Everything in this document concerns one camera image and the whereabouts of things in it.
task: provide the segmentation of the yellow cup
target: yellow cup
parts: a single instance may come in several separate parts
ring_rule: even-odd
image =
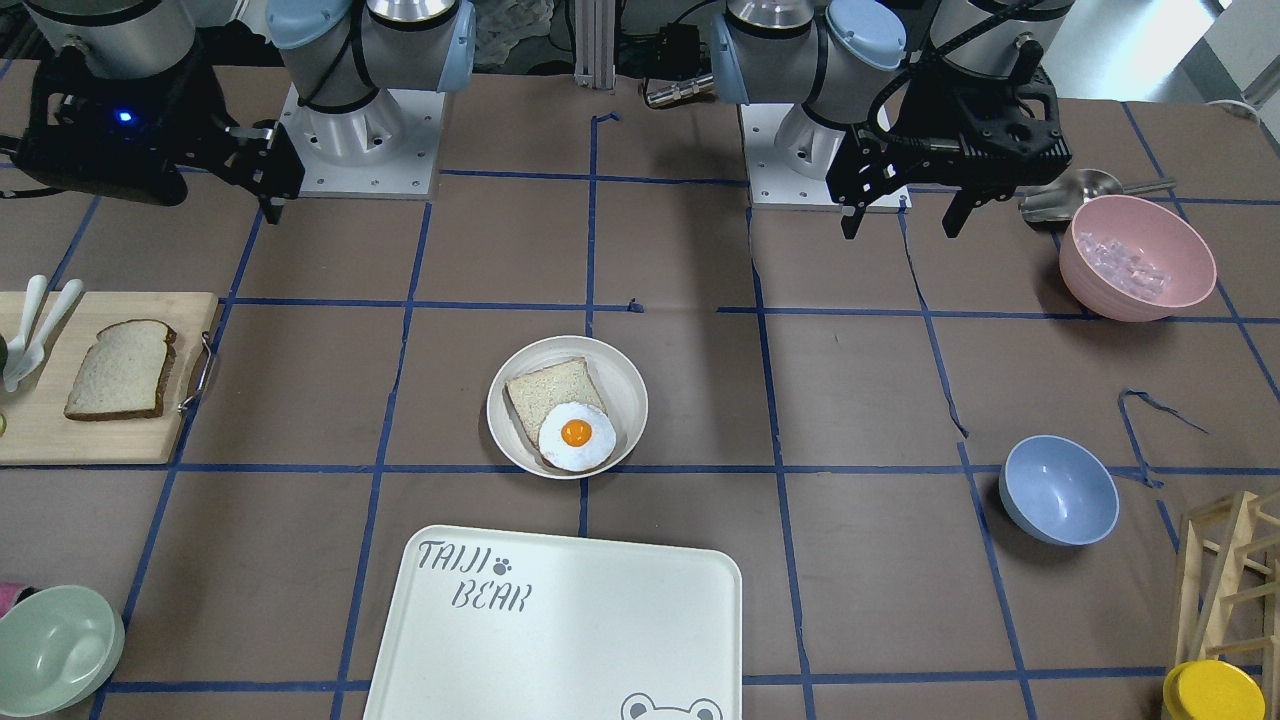
[[[1220,660],[1193,660],[1170,670],[1165,707],[1174,720],[1262,720],[1267,710],[1253,678]]]

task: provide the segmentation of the pink object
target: pink object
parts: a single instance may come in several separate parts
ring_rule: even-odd
[[[13,610],[13,606],[18,605],[18,598],[28,589],[31,585],[22,583],[0,583],[0,618]]]
[[[1087,233],[1140,251],[1143,263],[1167,273],[1167,286],[1156,300],[1142,300],[1111,284],[1080,252]],[[1098,315],[1129,323],[1167,318],[1201,302],[1217,284],[1217,264],[1204,238],[1160,205],[1128,195],[1097,197],[1075,211],[1059,266],[1076,300]]]

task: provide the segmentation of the green bowl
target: green bowl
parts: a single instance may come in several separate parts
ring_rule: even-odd
[[[37,592],[0,618],[0,715],[31,717],[76,705],[106,682],[124,623],[79,585]]]

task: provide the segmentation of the bear drawing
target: bear drawing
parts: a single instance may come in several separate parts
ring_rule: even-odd
[[[622,720],[724,720],[724,714],[714,702],[703,698],[689,706],[689,710],[680,707],[658,707],[653,698],[644,693],[632,693],[622,701]]]

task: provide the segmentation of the bread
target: bread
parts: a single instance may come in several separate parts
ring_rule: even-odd
[[[585,402],[608,413],[591,375],[586,373],[586,360],[582,357],[507,380],[507,396],[516,407],[525,437],[534,447],[538,447],[538,430],[547,414],[562,402]]]
[[[159,418],[177,338],[178,333],[160,320],[104,328],[81,363],[63,415],[72,420]]]

